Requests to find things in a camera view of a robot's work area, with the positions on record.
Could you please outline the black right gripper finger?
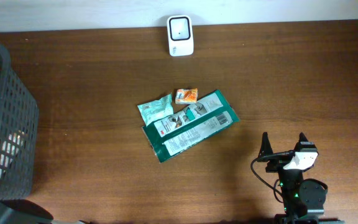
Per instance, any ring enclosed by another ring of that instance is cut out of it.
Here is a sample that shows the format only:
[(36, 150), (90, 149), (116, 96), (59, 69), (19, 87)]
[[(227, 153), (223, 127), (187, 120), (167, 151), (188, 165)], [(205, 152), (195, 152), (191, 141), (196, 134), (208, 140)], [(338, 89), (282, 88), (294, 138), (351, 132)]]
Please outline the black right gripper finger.
[(313, 142), (309, 141), (304, 133), (299, 134), (299, 140), (294, 148), (295, 152), (316, 152), (316, 146)]
[(262, 134), (262, 143), (259, 151), (259, 157), (269, 156), (273, 154), (273, 150), (269, 141), (268, 133)]

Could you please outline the orange snack packet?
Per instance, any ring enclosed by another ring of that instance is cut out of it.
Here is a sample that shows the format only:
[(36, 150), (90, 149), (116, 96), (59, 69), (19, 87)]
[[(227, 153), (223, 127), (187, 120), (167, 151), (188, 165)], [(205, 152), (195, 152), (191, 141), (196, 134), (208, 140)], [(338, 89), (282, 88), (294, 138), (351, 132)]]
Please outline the orange snack packet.
[(190, 105), (197, 102), (198, 89), (178, 89), (175, 96), (175, 103), (178, 105)]

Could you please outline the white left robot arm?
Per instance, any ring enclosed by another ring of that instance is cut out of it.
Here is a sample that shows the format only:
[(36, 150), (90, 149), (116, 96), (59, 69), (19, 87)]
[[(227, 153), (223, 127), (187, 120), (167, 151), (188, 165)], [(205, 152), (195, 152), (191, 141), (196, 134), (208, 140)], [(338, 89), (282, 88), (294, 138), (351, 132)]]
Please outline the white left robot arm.
[(56, 220), (46, 209), (28, 200), (2, 200), (0, 224), (88, 224), (88, 222)]

